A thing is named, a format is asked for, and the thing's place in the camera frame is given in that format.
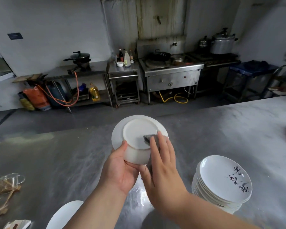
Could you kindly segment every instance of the plate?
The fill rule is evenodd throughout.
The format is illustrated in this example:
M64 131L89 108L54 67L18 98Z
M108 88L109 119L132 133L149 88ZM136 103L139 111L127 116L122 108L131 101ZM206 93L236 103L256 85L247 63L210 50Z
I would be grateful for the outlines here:
M252 182L247 172L233 160L212 155L201 161L199 168L202 182L220 198L244 203L252 193Z
M131 120L134 119L147 119L150 120L152 123L154 123L159 131L164 135L168 137L168 133L163 127L162 124L160 124L157 120L144 116L144 115L133 115L126 117L122 119L113 129L112 135L111 135L111 143L114 149L117 149L122 144L124 138L123 138L123 129L124 126ZM138 165L146 165L150 157L150 148L146 150L137 150L131 146L128 146L124 155L124 160L133 164Z
M144 142L143 136L156 134L159 129L150 120L145 118L129 121L123 128L123 138L135 149L149 149L149 145Z
M83 203L76 200L63 205L50 219L46 229L63 229Z

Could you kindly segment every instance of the concrete floor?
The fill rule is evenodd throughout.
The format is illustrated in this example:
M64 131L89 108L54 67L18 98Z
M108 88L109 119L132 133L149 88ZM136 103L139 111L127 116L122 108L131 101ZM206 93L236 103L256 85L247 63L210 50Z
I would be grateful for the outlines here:
M212 95L189 100L187 104L169 100L166 103L154 102L152 105L145 103L121 105L118 109L104 104L94 104L72 108L72 114L66 109L51 109L46 112L28 112L18 109L0 125L0 141L23 135L118 123L131 115L146 115L154 118L226 104L230 102L219 100L217 95ZM8 113L9 111L0 112L0 120Z

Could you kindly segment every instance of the stack of plates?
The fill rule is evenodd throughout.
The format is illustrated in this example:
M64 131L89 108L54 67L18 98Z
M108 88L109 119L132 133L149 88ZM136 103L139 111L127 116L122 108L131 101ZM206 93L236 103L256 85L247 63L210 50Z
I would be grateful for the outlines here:
M128 147L124 160L145 165L150 157L150 147L144 142L143 136L157 134L157 131L168 137L163 125L151 117L143 115L126 117L115 126L112 132L112 146L117 149L123 140L126 140Z
M252 182L239 164L229 158L212 155L198 163L192 192L233 214L251 197Z

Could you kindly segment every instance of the left hand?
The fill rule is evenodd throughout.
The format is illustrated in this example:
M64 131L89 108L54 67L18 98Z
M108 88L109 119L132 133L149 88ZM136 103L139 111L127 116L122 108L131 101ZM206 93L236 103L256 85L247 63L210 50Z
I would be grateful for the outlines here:
M126 196L133 188L139 175L139 165L124 160L124 154L128 144L126 141L107 158L100 177L99 184L110 185L118 188Z

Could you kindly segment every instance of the cooking oil bottle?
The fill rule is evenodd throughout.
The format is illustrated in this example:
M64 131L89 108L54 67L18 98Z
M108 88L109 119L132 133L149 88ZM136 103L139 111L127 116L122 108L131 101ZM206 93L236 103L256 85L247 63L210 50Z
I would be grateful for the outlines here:
M93 101L99 101L101 99L99 90L93 83L90 83L89 93Z

